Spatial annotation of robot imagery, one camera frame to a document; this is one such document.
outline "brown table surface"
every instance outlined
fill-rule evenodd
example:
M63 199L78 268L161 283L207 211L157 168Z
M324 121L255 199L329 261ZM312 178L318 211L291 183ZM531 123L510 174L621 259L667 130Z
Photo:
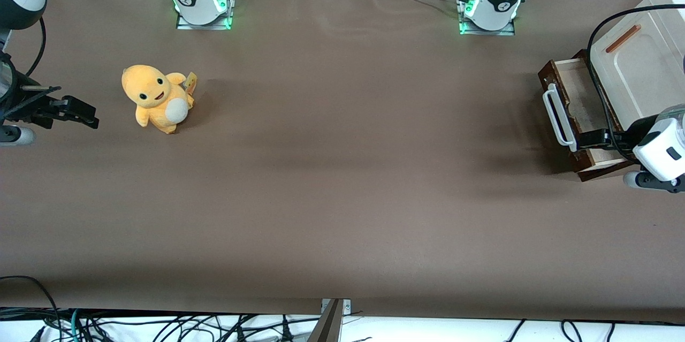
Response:
M528 0L483 37L449 0L238 0L229 32L49 0L32 77L101 124L2 149L0 275L60 307L683 321L683 196L581 183L536 76L639 1ZM22 71L39 34L10 40ZM178 134L136 124L132 64L198 75Z

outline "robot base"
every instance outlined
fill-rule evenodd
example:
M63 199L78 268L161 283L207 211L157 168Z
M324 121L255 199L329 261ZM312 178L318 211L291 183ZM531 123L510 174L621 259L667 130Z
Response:
M484 30L475 23L473 23L470 18L465 15L467 7L472 6L473 3L464 3L457 1L457 13L459 14L459 33L460 34L477 34L477 35L514 35L514 20L509 21L506 27L500 30Z

